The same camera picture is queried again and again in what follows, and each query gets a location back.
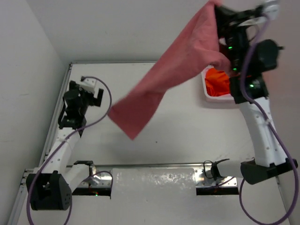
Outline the pink red t-shirt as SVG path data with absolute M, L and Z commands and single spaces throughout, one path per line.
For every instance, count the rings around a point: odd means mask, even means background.
M 130 139 L 135 139 L 147 125 L 170 88 L 194 78 L 209 65 L 231 72 L 217 33 L 215 7 L 221 5 L 219 0 L 209 0 L 142 80 L 112 106 L 109 118 Z

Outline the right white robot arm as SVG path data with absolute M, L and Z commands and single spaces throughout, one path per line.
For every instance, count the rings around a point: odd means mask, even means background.
M 275 135 L 270 113 L 269 93 L 263 73 L 278 65 L 282 50 L 274 40 L 261 40 L 268 22 L 279 12 L 277 0 L 266 0 L 251 10 L 234 11 L 215 7 L 217 35 L 225 40 L 234 76 L 229 79 L 230 94 L 246 121 L 255 156 L 236 162 L 223 159 L 211 164 L 211 178 L 233 176 L 253 185 L 297 168 Z

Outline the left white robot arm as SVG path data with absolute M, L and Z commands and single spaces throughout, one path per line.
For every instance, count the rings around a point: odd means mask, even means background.
M 69 82 L 69 88 L 62 97 L 55 142 L 39 170 L 26 179 L 33 210 L 67 210 L 72 202 L 72 192 L 81 183 L 80 179 L 90 173 L 90 161 L 76 162 L 69 171 L 66 168 L 86 128 L 87 109 L 101 106 L 104 91 L 96 88 L 96 83 L 91 78 Z

